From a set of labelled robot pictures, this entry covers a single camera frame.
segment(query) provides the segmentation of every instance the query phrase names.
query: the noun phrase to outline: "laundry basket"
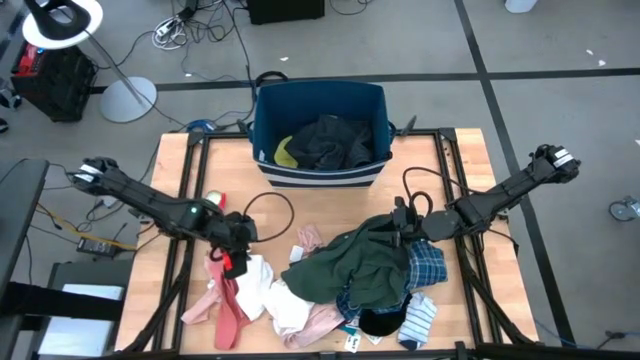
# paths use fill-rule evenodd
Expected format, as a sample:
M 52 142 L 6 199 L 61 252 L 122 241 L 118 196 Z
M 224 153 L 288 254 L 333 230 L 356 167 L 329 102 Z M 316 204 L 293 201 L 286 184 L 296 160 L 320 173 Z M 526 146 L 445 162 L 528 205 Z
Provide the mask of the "laundry basket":
M 359 168 L 319 171 L 279 166 L 274 153 L 282 139 L 335 115 L 344 121 L 370 121 L 371 164 Z M 249 130 L 253 158 L 272 186 L 278 188 L 367 187 L 391 159 L 395 127 L 389 122 L 381 86 L 350 81 L 300 81 L 260 88 L 255 122 Z

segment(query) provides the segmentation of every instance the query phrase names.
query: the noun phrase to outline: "concrete floor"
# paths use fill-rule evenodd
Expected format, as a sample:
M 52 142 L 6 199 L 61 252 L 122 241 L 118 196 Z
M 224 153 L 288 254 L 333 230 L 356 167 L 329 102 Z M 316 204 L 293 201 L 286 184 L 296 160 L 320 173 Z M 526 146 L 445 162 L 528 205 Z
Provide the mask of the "concrete floor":
M 17 0 L 0 7 L 0 40 L 19 10 Z M 101 1 L 105 20 L 96 38 L 116 60 L 129 51 L 138 34 L 171 15 L 169 1 Z M 637 19 L 640 2 L 633 0 L 541 0 L 527 14 L 508 13 L 501 0 L 466 0 L 464 5 L 489 72 L 610 69 L 640 66 Z M 336 7 L 357 9 L 355 1 L 335 0 Z M 340 16 L 327 5 L 326 17 L 315 21 L 264 26 L 249 24 L 239 12 L 254 76 L 266 70 L 291 77 L 350 75 L 474 73 L 465 33 L 453 0 L 376 0 L 358 16 Z M 221 24 L 229 27 L 227 16 Z M 8 77 L 16 36 L 0 60 L 0 76 Z M 92 49 L 83 45 L 88 54 Z M 214 78 L 229 74 L 244 78 L 244 57 L 237 36 L 217 44 L 193 45 L 188 71 Z M 180 69 L 185 49 L 163 52 L 141 40 L 121 67 L 129 75 L 155 83 L 202 81 Z M 600 67 L 599 60 L 606 62 Z M 97 85 L 114 81 L 101 71 Z M 607 213 L 611 201 L 637 192 L 640 148 L 638 119 L 640 78 L 637 76 L 575 79 L 499 80 L 491 82 L 520 165 L 542 143 L 562 144 L 583 160 L 581 175 L 569 185 L 547 186 L 532 193 L 539 226 L 566 306 L 576 342 L 596 346 L 605 330 L 639 331 L 639 278 L 634 271 L 640 242 L 640 221 L 618 223 Z M 500 138 L 479 81 L 386 81 L 391 119 L 402 126 L 414 114 L 419 127 L 479 127 L 485 134 L 496 177 L 509 175 Z M 11 157 L 41 157 L 68 169 L 83 157 L 117 159 L 131 176 L 141 175 L 160 134 L 178 128 L 156 112 L 126 125 L 104 120 L 98 112 L 100 95 L 90 98 L 84 119 L 53 124 L 30 104 L 18 112 L 0 108 L 11 130 L 0 135 L 0 153 Z M 216 118 L 228 110 L 248 110 L 248 89 L 184 90 L 159 93 L 158 108 L 186 122 Z M 60 169 L 52 167 L 47 187 L 64 186 Z M 76 190 L 46 191 L 41 202 L 75 221 L 84 219 L 93 198 Z M 121 211 L 97 223 L 94 233 L 134 242 L 137 227 Z M 34 224 L 51 229 L 36 214 Z M 520 210 L 511 214 L 511 232 L 521 244 L 519 255 L 527 294 L 536 319 L 555 331 L 529 235 Z M 35 230 L 33 277 L 48 280 L 54 262 L 89 260 L 72 245 Z M 23 249 L 14 279 L 26 281 L 28 261 Z M 543 341 L 559 342 L 539 328 Z M 29 334 L 20 338 L 16 359 L 25 358 Z M 607 349 L 640 351 L 640 338 L 613 341 Z

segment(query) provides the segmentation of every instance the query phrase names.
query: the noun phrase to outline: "yellow cloth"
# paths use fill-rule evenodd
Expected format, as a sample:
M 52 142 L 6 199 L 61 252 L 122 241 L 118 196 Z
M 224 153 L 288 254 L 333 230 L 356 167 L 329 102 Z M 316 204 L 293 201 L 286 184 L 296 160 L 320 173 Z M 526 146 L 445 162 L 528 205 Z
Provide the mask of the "yellow cloth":
M 273 159 L 276 161 L 276 164 L 280 166 L 286 166 L 296 169 L 298 167 L 298 162 L 294 159 L 284 147 L 291 141 L 293 136 L 286 137 L 280 141 L 278 144 L 278 148 L 276 149 L 275 155 L 273 155 Z

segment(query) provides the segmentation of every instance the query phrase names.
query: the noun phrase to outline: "wooden table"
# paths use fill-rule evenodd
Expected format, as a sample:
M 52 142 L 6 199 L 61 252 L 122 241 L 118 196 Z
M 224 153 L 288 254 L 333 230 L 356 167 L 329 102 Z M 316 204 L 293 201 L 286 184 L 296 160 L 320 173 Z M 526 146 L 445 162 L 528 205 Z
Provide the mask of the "wooden table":
M 489 156 L 480 129 L 457 129 L 458 144 L 464 163 L 468 184 L 471 188 L 486 190 L 495 184 Z M 165 134 L 158 150 L 152 186 L 169 195 L 176 196 L 180 185 L 187 135 Z M 252 252 L 262 254 L 271 264 L 279 278 L 280 272 L 288 268 L 289 252 L 298 239 L 296 229 L 306 224 L 316 224 L 325 243 L 339 233 L 358 227 L 363 220 L 376 214 L 389 213 L 393 208 L 394 196 L 404 195 L 401 175 L 410 166 L 424 166 L 439 169 L 435 142 L 432 136 L 410 136 L 396 138 L 392 145 L 393 159 L 389 161 L 368 189 L 322 189 L 322 190 L 280 190 L 293 203 L 295 221 L 283 236 L 264 244 L 253 246 Z M 190 194 L 196 178 L 199 161 L 196 149 L 191 174 Z M 455 174 L 450 162 L 450 173 Z M 442 180 L 424 172 L 412 172 L 408 177 L 411 191 L 426 191 L 434 200 L 435 209 L 445 204 Z M 257 194 L 273 191 L 251 157 L 251 144 L 246 139 L 216 139 L 210 143 L 204 194 L 210 190 L 220 190 L 228 195 L 227 210 L 242 211 Z M 419 209 L 426 209 L 426 203 L 418 203 Z M 276 197 L 266 197 L 252 205 L 249 214 L 256 221 L 260 237 L 279 232 L 288 222 L 290 212 L 284 201 Z M 508 234 L 504 222 L 496 221 L 493 228 Z M 153 231 L 144 234 L 140 244 L 151 237 Z M 520 275 L 518 261 L 510 241 L 493 233 L 486 233 L 485 259 L 497 302 L 511 320 L 529 338 L 537 339 L 536 329 L 529 308 L 529 302 Z M 473 347 L 468 312 L 462 287 L 460 268 L 453 241 L 440 241 L 435 246 L 444 251 L 448 277 L 446 283 L 424 288 L 438 307 L 438 314 L 429 334 L 429 343 L 422 349 L 452 349 L 454 342 L 464 341 Z M 146 324 L 159 301 L 164 266 L 169 247 L 168 239 L 159 238 L 137 254 L 126 303 L 118 332 L 116 348 L 128 345 Z M 191 273 L 187 308 L 206 290 L 208 276 L 203 269 L 203 257 L 208 244 L 196 242 L 196 255 Z M 182 262 L 178 258 L 175 273 Z M 478 313 L 485 341 L 491 342 L 486 311 L 476 296 Z M 211 311 L 210 320 L 201 324 L 185 326 L 182 354 L 222 353 L 213 346 L 217 306 Z M 173 331 L 175 304 L 167 315 L 165 345 Z M 347 334 L 334 330 L 320 341 L 297 352 L 344 351 Z M 405 351 L 396 343 L 396 336 L 386 337 L 377 346 L 362 341 L 359 351 Z M 285 348 L 273 331 L 271 318 L 265 311 L 251 325 L 242 330 L 239 345 L 233 353 L 285 353 Z

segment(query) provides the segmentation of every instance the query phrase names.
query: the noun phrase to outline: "blue plaid shirt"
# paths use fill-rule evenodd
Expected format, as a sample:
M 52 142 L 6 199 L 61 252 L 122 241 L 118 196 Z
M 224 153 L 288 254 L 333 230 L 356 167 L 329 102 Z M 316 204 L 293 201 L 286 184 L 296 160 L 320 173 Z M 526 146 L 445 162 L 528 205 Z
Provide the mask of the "blue plaid shirt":
M 428 241 L 414 241 L 409 245 L 409 274 L 405 284 L 405 292 L 400 297 L 397 305 L 374 309 L 376 314 L 384 314 L 400 311 L 402 302 L 409 292 L 415 288 L 433 285 L 447 281 L 447 265 L 444 262 L 442 250 L 432 246 Z M 345 320 L 351 321 L 360 315 L 362 309 L 359 306 L 352 307 L 349 304 L 349 285 L 336 298 L 336 305 Z

